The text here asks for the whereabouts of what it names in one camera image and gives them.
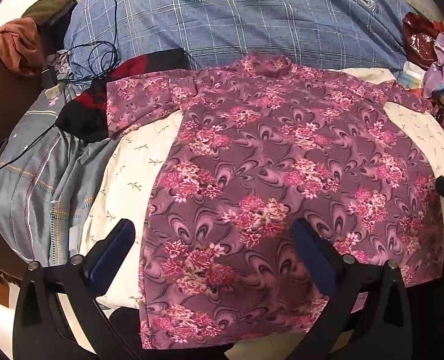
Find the purple floral shirt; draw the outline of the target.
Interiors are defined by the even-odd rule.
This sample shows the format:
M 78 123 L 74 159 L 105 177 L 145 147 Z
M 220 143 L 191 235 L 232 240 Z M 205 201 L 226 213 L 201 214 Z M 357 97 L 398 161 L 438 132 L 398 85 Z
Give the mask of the purple floral shirt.
M 419 116 L 428 108 L 394 81 L 267 55 L 108 84 L 110 135 L 182 116 L 143 227 L 142 347 L 309 330 L 328 299 L 291 240 L 297 219 L 362 263 L 395 261 L 408 286 L 438 278 L 435 176 L 389 102 Z

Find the lilac cloth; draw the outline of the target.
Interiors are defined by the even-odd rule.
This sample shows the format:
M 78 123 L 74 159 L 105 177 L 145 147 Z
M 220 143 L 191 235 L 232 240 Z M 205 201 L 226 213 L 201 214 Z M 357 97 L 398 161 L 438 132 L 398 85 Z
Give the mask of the lilac cloth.
M 423 95 L 426 98 L 444 89 L 444 33 L 439 33 L 434 41 L 436 60 L 426 70 L 423 79 Z

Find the grey striped bedsheet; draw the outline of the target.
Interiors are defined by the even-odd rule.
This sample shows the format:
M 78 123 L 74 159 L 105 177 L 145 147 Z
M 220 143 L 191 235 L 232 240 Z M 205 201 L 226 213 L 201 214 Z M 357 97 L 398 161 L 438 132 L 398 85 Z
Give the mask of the grey striped bedsheet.
M 117 146 L 86 143 L 54 122 L 79 89 L 40 94 L 0 150 L 0 234 L 26 262 L 64 264 L 79 251 L 83 227 Z

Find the cream floral cloth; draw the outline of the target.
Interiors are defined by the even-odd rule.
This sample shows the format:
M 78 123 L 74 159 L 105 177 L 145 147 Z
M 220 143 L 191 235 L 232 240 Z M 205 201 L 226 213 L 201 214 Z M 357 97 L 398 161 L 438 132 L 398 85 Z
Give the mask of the cream floral cloth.
M 379 84 L 394 77 L 383 68 L 347 68 L 341 70 L 359 79 Z M 444 129 L 430 115 L 403 111 L 397 104 L 384 106 L 392 121 L 408 133 L 428 155 L 435 176 L 444 177 Z M 102 305 L 138 308 L 138 261 L 143 233 L 146 204 L 150 191 L 181 123 L 176 111 L 162 121 L 140 127 L 125 135 L 111 156 L 82 233 L 79 252 L 86 254 L 104 239 L 120 219 L 130 219 L 136 228 L 136 240 L 105 295 L 98 298 Z M 444 199 L 441 199 L 444 223 Z

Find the blue plaid blanket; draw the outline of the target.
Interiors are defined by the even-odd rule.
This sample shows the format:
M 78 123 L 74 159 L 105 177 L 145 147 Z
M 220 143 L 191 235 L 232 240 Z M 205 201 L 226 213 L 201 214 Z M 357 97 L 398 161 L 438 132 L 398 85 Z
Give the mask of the blue plaid blanket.
M 387 68 L 406 61 L 404 0 L 81 0 L 64 38 L 75 77 L 181 48 L 196 68 L 252 53 L 320 69 Z

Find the black and red sweater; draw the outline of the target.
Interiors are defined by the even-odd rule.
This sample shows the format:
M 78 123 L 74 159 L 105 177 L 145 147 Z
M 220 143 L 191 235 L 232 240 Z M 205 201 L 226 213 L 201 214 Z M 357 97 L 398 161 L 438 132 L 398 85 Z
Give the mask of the black and red sweater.
M 59 112 L 55 126 L 64 133 L 88 143 L 108 138 L 106 121 L 106 85 L 112 81 L 148 72 L 187 68 L 188 57 L 181 48 L 139 55 L 120 64 L 102 79 L 95 79 Z

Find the orange cloth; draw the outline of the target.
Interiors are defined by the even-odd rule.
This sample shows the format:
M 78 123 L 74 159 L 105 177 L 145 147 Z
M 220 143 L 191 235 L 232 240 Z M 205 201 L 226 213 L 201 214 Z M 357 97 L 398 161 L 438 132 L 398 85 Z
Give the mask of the orange cloth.
M 0 59 L 10 72 L 19 76 L 41 74 L 45 57 L 32 18 L 17 18 L 0 27 Z

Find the olive green cloth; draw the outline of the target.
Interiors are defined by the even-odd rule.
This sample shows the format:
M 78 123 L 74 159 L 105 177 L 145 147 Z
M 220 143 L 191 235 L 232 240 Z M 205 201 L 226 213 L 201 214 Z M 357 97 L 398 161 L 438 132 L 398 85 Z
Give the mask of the olive green cloth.
M 76 4 L 77 0 L 37 0 L 25 10 L 22 18 L 30 18 L 38 27 L 44 27 L 70 12 Z

